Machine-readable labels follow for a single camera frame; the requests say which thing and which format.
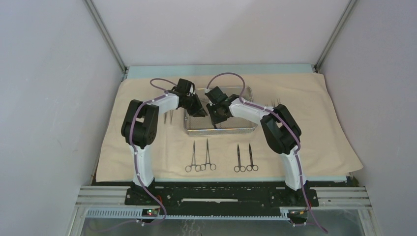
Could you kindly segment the metal surgical instrument tray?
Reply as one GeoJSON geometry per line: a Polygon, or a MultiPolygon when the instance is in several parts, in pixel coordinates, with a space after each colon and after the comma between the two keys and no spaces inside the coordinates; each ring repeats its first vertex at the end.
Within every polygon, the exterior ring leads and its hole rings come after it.
{"type": "MultiPolygon", "coordinates": [[[[239,95],[242,87],[220,87],[220,89],[227,95],[239,95]]],[[[206,105],[209,104],[209,99],[204,94],[204,88],[197,88],[195,92],[198,95],[204,110],[209,115],[206,107],[206,105]]],[[[243,98],[253,102],[252,89],[250,87],[245,87],[243,98]]],[[[190,116],[187,111],[185,111],[183,127],[190,136],[203,136],[251,133],[255,130],[257,124],[243,118],[233,117],[216,124],[217,128],[215,128],[211,123],[210,116],[196,118],[190,116]]]]}

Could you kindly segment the thin metal needle tweezers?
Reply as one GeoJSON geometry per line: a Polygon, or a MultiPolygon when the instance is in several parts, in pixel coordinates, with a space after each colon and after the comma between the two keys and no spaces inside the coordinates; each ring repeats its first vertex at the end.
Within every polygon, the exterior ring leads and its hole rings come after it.
{"type": "Polygon", "coordinates": [[[273,108],[275,108],[275,107],[279,106],[280,104],[281,104],[281,100],[280,100],[280,98],[277,98],[277,99],[272,99],[272,100],[270,101],[270,106],[271,106],[271,107],[273,107],[273,108]]]}

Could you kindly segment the metal hemostat clamp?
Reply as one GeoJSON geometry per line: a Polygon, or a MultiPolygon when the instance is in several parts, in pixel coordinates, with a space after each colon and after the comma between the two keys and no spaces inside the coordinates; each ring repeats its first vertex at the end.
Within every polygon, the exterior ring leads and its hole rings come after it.
{"type": "Polygon", "coordinates": [[[205,162],[200,165],[200,170],[201,171],[205,171],[207,169],[209,169],[211,171],[215,171],[217,169],[217,166],[214,163],[211,162],[208,139],[206,139],[206,158],[205,158],[205,162]]]}
{"type": "Polygon", "coordinates": [[[191,157],[191,163],[187,166],[185,166],[185,171],[187,173],[191,172],[192,170],[194,170],[195,172],[200,172],[201,166],[197,165],[196,163],[196,149],[195,149],[195,142],[193,142],[193,147],[192,147],[192,157],[191,157]]]}

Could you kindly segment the metal surgical scissors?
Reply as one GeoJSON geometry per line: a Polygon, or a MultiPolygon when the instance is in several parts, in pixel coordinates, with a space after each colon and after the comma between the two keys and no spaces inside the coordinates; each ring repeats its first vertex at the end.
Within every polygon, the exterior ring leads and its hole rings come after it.
{"type": "Polygon", "coordinates": [[[258,165],[255,165],[254,164],[252,147],[251,147],[251,144],[250,143],[248,145],[248,152],[249,152],[249,161],[250,161],[250,164],[246,166],[246,170],[249,171],[249,172],[251,172],[251,171],[256,172],[256,171],[259,170],[259,167],[258,167],[258,165]]]}

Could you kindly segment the beige cloth wrap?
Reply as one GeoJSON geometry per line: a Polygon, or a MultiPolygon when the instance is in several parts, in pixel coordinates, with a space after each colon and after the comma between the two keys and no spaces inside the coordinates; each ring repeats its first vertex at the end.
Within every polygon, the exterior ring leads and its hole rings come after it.
{"type": "MultiPolygon", "coordinates": [[[[337,119],[323,75],[296,74],[244,74],[240,77],[212,75],[188,77],[197,88],[241,87],[252,89],[254,102],[266,105],[280,98],[301,129],[299,158],[302,171],[308,180],[330,180],[344,177],[362,169],[363,165],[349,144],[337,119]]],[[[134,161],[129,144],[121,135],[121,126],[128,104],[137,99],[147,101],[162,94],[153,88],[149,79],[127,79],[117,93],[110,123],[102,144],[96,180],[131,181],[134,161]]],[[[281,157],[267,145],[262,128],[247,134],[189,136],[184,127],[184,110],[174,111],[172,124],[158,120],[157,135],[151,145],[152,169],[158,181],[281,181],[285,171],[281,157]],[[211,162],[217,166],[187,173],[195,142],[196,163],[206,158],[206,139],[209,142],[211,162]],[[241,163],[250,164],[248,145],[251,144],[253,161],[259,170],[236,173],[237,145],[241,163]]]]}

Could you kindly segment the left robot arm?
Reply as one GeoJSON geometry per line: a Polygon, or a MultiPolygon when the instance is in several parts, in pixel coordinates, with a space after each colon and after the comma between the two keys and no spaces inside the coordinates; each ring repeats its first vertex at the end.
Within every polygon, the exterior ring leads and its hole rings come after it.
{"type": "Polygon", "coordinates": [[[140,186],[136,198],[144,205],[155,200],[155,191],[149,188],[154,181],[151,144],[157,135],[159,116],[183,108],[192,117],[206,117],[195,85],[179,79],[173,88],[148,101],[131,100],[121,127],[121,134],[130,145],[134,161],[135,185],[140,186]]]}

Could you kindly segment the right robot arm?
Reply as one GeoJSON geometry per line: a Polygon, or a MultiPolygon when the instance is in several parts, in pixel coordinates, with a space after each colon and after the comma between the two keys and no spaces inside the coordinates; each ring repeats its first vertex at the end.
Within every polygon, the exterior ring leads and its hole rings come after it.
{"type": "Polygon", "coordinates": [[[263,130],[267,145],[278,153],[283,161],[288,203],[300,205],[306,198],[302,189],[306,178],[298,156],[301,129],[288,108],[282,104],[271,107],[247,101],[236,94],[227,96],[219,87],[206,88],[209,99],[207,109],[211,123],[217,125],[229,118],[243,118],[257,124],[263,130]]]}

